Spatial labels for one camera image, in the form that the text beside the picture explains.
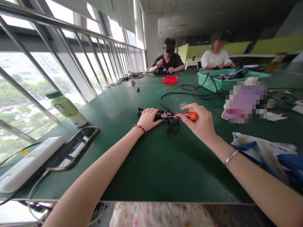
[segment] green partition board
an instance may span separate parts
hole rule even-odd
[[[192,58],[196,52],[196,58],[201,58],[205,51],[211,50],[211,45],[190,46],[187,49],[186,58]]]
[[[303,50],[303,44],[299,47],[298,50]]]
[[[303,44],[303,34],[295,36],[287,36],[281,38],[272,38],[259,40],[251,54],[277,54],[287,52],[294,54]]]
[[[187,49],[188,49],[188,44],[178,47],[178,55],[180,55],[181,60],[184,63],[184,65],[185,65],[185,61],[186,61]]]
[[[230,43],[225,45],[222,49],[228,51],[228,55],[244,54],[250,42]]]

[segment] green bottle cap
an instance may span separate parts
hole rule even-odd
[[[49,99],[53,99],[53,98],[58,98],[60,96],[63,96],[63,94],[61,91],[54,91],[54,92],[45,94],[45,96]]]

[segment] small red container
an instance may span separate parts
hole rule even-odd
[[[167,76],[163,77],[164,84],[176,84],[178,77],[176,76]]]

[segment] person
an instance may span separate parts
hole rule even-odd
[[[222,47],[226,43],[224,39],[224,36],[217,36],[213,39],[211,50],[205,51],[201,57],[202,68],[214,68],[216,66],[219,69],[223,69],[224,66],[236,68],[236,65],[228,57],[228,53],[221,52]]]
[[[196,103],[185,105],[181,109],[198,114],[199,118],[195,122],[183,114],[178,115],[201,142],[212,150],[222,163],[225,163],[234,154],[235,149],[216,134],[212,113]],[[162,122],[162,120],[153,121],[157,112],[158,109],[154,108],[143,111],[137,123],[138,127],[133,127],[80,175],[57,202],[43,227],[89,225],[95,206],[135,143],[145,131],[151,130]],[[227,162],[226,168],[274,224],[303,226],[303,197],[300,194],[239,152]],[[139,226],[138,220],[134,221],[136,221],[135,226]]]
[[[174,53],[176,41],[167,38],[163,45],[163,54],[156,58],[154,64],[149,68],[150,72],[167,70],[169,73],[175,73],[185,69],[180,56]]]

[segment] stainless steel railing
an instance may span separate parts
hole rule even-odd
[[[72,76],[70,75],[69,71],[67,70],[67,67],[64,65],[60,57],[58,56],[58,53],[56,52],[55,48],[52,46],[51,41],[48,40],[47,35],[45,34],[44,30],[41,28],[41,25],[44,25],[46,27],[52,27],[55,30],[58,31],[58,35],[61,38],[64,47],[66,48],[67,52],[71,56],[71,59],[73,60],[75,66],[77,67],[80,75],[86,82],[87,86],[89,87],[90,91],[94,96],[97,96],[97,92],[95,88],[93,87],[91,81],[89,80],[89,77],[85,70],[83,69],[79,59],[77,58],[75,52],[72,49],[72,46],[69,42],[69,40],[64,35],[62,29],[71,31],[75,34],[76,40],[79,43],[79,46],[85,55],[92,73],[94,77],[97,80],[97,83],[101,89],[101,91],[104,91],[108,87],[110,87],[111,83],[114,83],[116,80],[124,77],[125,73],[131,72],[139,72],[144,71],[144,50],[137,48],[135,46],[129,45],[124,42],[117,41],[111,37],[98,34],[96,32],[87,30],[86,28],[82,28],[70,23],[67,23],[65,21],[59,20],[57,18],[51,17],[49,15],[41,14],[35,10],[13,4],[4,0],[0,0],[0,13],[3,15],[24,19],[29,21],[33,28],[38,32],[39,36],[45,43],[46,47],[48,48],[49,52],[52,54],[54,59],[57,61],[59,66],[62,68],[66,76],[70,79],[78,93],[81,95],[84,102],[87,102],[86,97],[81,92],[79,86],[76,84]],[[31,61],[31,63],[37,68],[37,70],[41,73],[41,75],[46,79],[46,81],[55,89],[59,90],[59,88],[56,86],[56,84],[51,80],[51,78],[48,76],[48,74],[43,70],[43,68],[39,65],[39,63],[35,60],[35,58],[32,56],[32,54],[29,52],[29,50],[26,48],[26,46],[22,43],[22,41],[19,39],[19,37],[15,34],[15,32],[11,29],[10,26],[4,21],[4,19],[0,16],[0,26],[3,28],[3,30],[7,33],[7,35],[10,37],[10,39],[15,43],[15,45],[19,48],[21,52],[23,52]],[[94,43],[92,41],[92,38],[96,39],[97,42]],[[104,79],[104,82],[106,86],[102,86],[98,76],[97,72],[92,66],[92,63],[87,55],[87,51],[83,45],[83,42],[88,43],[91,52],[94,55],[94,58],[97,62],[98,69],[100,70],[102,74],[102,78]],[[104,68],[101,64],[101,61],[99,59],[98,53],[101,53],[101,56],[103,58],[103,61],[105,62],[105,69],[106,72],[108,72],[108,76],[106,75]],[[113,75],[109,70],[109,66],[107,65],[107,61],[104,57],[104,54],[108,55],[110,67],[113,69]],[[4,71],[0,67],[0,75],[8,82],[10,83],[15,89],[17,89],[23,96],[25,96],[29,101],[31,101],[40,111],[42,111],[47,117],[49,117],[51,120],[53,120],[55,123],[60,123],[60,121],[53,116],[47,109],[45,109],[41,103],[39,103],[30,93],[28,93],[20,84],[18,84],[17,81],[15,81],[6,71]],[[3,120],[0,120],[0,126],[7,131],[17,135],[18,137],[25,139],[28,142],[34,142],[34,139],[27,134],[23,133],[22,131],[16,129],[15,127],[11,126],[10,124],[7,124]]]

